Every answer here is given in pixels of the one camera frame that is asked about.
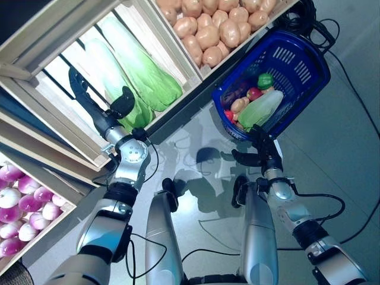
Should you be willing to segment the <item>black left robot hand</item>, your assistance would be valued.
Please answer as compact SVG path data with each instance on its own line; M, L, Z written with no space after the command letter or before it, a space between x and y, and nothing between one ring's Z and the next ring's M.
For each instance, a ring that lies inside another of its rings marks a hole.
M129 115L135 106L135 97L127 86L122 87L122 94L111 105L108 110L103 110L88 94L87 81L72 66L68 71L69 83L75 95L75 100L91 116L98 133L110 143L116 143L128 133L120 119Z

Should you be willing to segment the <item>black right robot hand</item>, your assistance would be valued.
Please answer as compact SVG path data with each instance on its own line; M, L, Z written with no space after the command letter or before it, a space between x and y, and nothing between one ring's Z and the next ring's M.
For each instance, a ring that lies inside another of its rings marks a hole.
M271 168L283 170L282 158L272 137L256 124L250 130L249 135L253 139L252 146L256 149L256 153L243 153L233 149L233 158L241 165L260 167L263 175Z

